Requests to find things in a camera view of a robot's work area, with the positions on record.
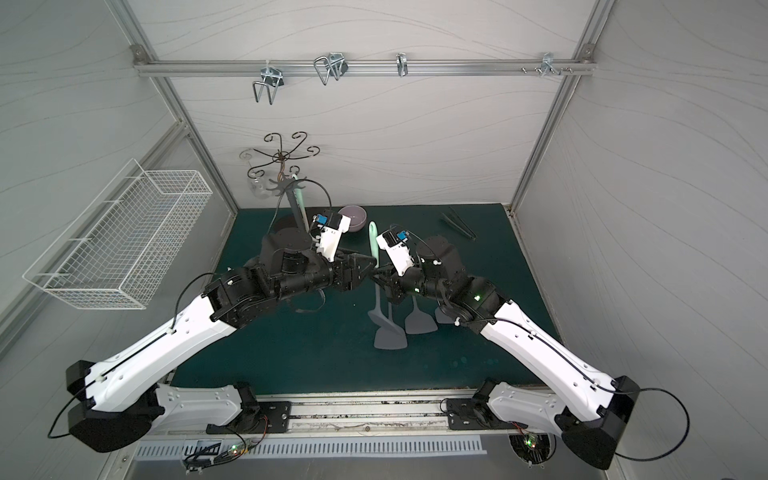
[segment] green table mat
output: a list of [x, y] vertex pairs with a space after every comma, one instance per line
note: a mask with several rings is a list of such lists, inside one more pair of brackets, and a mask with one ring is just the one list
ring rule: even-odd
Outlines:
[[[403, 225], [421, 238], [443, 235], [455, 244], [467, 271], [491, 280], [541, 328], [559, 339], [525, 258], [500, 204], [454, 205], [478, 235], [471, 241], [440, 220], [447, 206], [366, 207], [368, 220], [384, 231]], [[258, 255], [261, 237], [274, 210], [241, 210], [218, 272]], [[278, 217], [290, 215], [281, 211]], [[343, 235], [342, 247], [370, 254], [368, 229]], [[375, 326], [368, 317], [374, 286], [341, 293], [326, 289], [318, 313], [294, 313], [285, 304], [276, 311], [219, 340], [180, 365], [173, 378], [179, 387], [217, 387], [248, 382], [257, 395], [308, 392], [353, 392], [399, 389], [478, 387], [487, 377], [512, 384], [541, 383], [501, 347], [464, 327], [440, 325], [434, 333], [408, 335], [408, 348], [373, 348]], [[296, 308], [319, 305], [316, 293], [294, 300]], [[386, 302], [382, 302], [386, 314]], [[400, 326], [412, 301], [394, 307]], [[437, 302], [419, 299], [419, 308], [434, 313]]]

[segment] gray spatula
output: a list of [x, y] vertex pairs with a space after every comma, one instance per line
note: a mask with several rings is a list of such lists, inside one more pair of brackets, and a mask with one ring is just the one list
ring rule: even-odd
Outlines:
[[419, 310], [419, 304], [416, 297], [413, 296], [413, 311], [406, 317], [406, 333], [410, 335], [419, 335], [420, 333], [429, 333], [437, 330], [437, 323], [432, 315]]
[[435, 320], [437, 320], [437, 323], [453, 323], [454, 319], [450, 316], [445, 315], [442, 310], [440, 310], [440, 307], [438, 306], [435, 309]]
[[[376, 258], [376, 266], [379, 266], [379, 244], [376, 237], [379, 231], [376, 224], [371, 222], [368, 226], [368, 240], [371, 244], [371, 256]], [[376, 306], [369, 310], [368, 316], [371, 321], [379, 326], [376, 330], [376, 337], [373, 339], [373, 346], [381, 350], [399, 350], [408, 346], [406, 332], [400, 326], [392, 321], [392, 305], [389, 306], [389, 318], [384, 316], [381, 309], [382, 294], [379, 286], [376, 285]]]

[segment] black tongs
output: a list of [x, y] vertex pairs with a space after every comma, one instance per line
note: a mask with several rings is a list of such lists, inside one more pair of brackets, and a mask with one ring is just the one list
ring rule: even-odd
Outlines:
[[453, 207], [449, 207], [451, 209], [451, 213], [446, 214], [440, 214], [442, 215], [442, 221], [446, 222], [450, 227], [452, 227], [454, 230], [458, 231], [460, 234], [464, 235], [465, 237], [469, 238], [472, 241], [477, 240], [477, 235], [474, 231], [472, 231], [471, 228], [469, 228], [469, 225], [466, 224], [464, 220], [456, 213], [456, 210], [453, 210]]

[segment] purple bowl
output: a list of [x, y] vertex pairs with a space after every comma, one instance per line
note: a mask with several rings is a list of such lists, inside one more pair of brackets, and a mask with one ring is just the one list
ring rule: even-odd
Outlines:
[[351, 219], [349, 222], [350, 232], [359, 232], [366, 225], [368, 214], [366, 213], [366, 209], [362, 207], [358, 207], [357, 205], [347, 205], [339, 210], [339, 213]]

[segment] white wall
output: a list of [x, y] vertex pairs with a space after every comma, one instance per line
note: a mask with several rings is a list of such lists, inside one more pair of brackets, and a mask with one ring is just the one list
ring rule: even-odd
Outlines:
[[[163, 60], [570, 58], [594, 0], [363, 2], [130, 0]], [[559, 80], [510, 77], [286, 78], [274, 105], [257, 78], [178, 78], [184, 101], [242, 208], [272, 207], [248, 190], [239, 159], [272, 131], [310, 134], [297, 161], [335, 204], [506, 202]], [[276, 168], [267, 169], [273, 177]], [[308, 204], [324, 204], [309, 185]]]
[[0, 312], [22, 273], [173, 124], [101, 0], [0, 6]]
[[[161, 168], [198, 170], [212, 184], [186, 139]], [[170, 319], [180, 289], [216, 265], [232, 220], [226, 203], [214, 193], [146, 310], [76, 310], [56, 299], [46, 305], [0, 362], [0, 476], [98, 477], [106, 454], [72, 437], [45, 438], [56, 413], [71, 398], [65, 369], [79, 359], [107, 358]], [[204, 280], [199, 283], [187, 291], [182, 305], [200, 292]], [[66, 430], [64, 414], [55, 433]]]
[[[27, 285], [22, 272], [174, 119], [149, 79], [134, 72], [127, 40], [102, 0], [4, 2], [0, 43], [2, 311]], [[203, 170], [186, 140], [162, 167]], [[46, 304], [0, 361], [0, 477], [98, 476], [106, 455], [71, 437], [45, 438], [70, 398], [66, 367], [106, 358], [170, 318], [179, 285], [214, 263], [229, 220], [214, 194], [147, 310]], [[57, 432], [66, 426], [64, 415]]]
[[[621, 0], [518, 211], [567, 344], [678, 394], [631, 478], [766, 478], [768, 4]], [[619, 452], [676, 443], [645, 393]]]

